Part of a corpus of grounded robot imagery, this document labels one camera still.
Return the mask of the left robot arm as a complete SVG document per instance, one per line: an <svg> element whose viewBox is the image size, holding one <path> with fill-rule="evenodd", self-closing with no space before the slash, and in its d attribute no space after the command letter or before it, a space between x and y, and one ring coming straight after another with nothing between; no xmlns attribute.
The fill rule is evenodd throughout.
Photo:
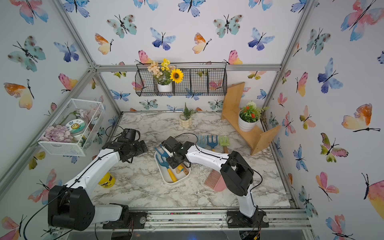
<svg viewBox="0 0 384 240"><path fill-rule="evenodd" d="M109 204L96 207L90 196L100 180L119 162L131 164L134 157L144 154L148 148L141 133L124 129L114 141L107 142L92 162L63 186L49 190L48 224L69 231L83 231L92 224L103 222L126 223L127 206Z"/></svg>

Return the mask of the white storage box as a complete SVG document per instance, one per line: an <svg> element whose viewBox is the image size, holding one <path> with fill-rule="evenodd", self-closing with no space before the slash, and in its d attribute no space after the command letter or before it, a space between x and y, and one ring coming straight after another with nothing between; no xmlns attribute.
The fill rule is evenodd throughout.
<svg viewBox="0 0 384 240"><path fill-rule="evenodd" d="M173 174L175 175L175 177L176 177L177 180L178 180L177 182L173 183L173 181L171 180L171 178L170 178L170 176L169 176L169 174L168 174L167 169L166 169L165 167L162 167L162 166L158 163L158 161L157 161L157 159L156 159L156 156L158 156L159 158L160 158L161 156L160 156L157 152L155 152L155 154L154 154L155 162L156 162L156 164L157 164L157 166L158 166L158 169L159 169L159 171L160 171L160 174L161 174L162 179L163 179L163 181L165 182L165 184L170 185L170 186L174 186L174 185L180 183L181 181L185 180L185 179L190 175L190 173L191 173L191 169L190 169L190 168L188 168L189 171L190 171L190 173L189 173L188 176L186 176L184 173L181 173L180 175L178 175L178 174L176 173L176 169L172 169L172 168L170 167L170 165L169 165L170 169L172 170Z"/></svg>

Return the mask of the green rake wooden handle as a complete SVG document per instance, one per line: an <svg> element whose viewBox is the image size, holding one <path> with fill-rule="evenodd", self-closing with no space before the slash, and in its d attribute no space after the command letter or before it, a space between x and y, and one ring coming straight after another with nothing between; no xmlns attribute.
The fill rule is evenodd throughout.
<svg viewBox="0 0 384 240"><path fill-rule="evenodd" d="M181 173L184 173L186 176L188 176L190 171L189 171L189 169L184 164L180 164L176 168L176 173L178 175L180 175Z"/></svg>

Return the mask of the green fork wooden handle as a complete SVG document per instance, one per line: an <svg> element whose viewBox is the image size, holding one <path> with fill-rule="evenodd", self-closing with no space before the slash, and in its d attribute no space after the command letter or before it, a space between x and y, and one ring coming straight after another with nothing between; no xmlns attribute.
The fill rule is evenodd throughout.
<svg viewBox="0 0 384 240"><path fill-rule="evenodd" d="M219 136L219 145L223 147L224 153L229 153L228 146L230 145L230 139L228 136Z"/></svg>

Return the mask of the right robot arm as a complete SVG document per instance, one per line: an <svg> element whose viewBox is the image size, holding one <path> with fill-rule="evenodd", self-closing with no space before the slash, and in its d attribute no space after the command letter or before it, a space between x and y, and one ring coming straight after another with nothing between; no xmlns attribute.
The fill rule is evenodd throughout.
<svg viewBox="0 0 384 240"><path fill-rule="evenodd" d="M227 212L229 228L260 228L269 227L269 219L265 211L261 210L252 196L254 173L246 160L236 151L222 154L206 150L192 142L180 143L173 137L162 142L162 147L169 157L167 163L173 169L183 162L200 164L221 174L227 189L237 196L238 211Z"/></svg>

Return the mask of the dark blue rake yellow handle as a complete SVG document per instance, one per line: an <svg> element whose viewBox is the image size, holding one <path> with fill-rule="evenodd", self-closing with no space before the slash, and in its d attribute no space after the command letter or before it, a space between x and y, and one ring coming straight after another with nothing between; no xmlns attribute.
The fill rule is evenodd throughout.
<svg viewBox="0 0 384 240"><path fill-rule="evenodd" d="M213 152L215 152L215 147L218 145L218 136L210 135L207 136L207 144Z"/></svg>

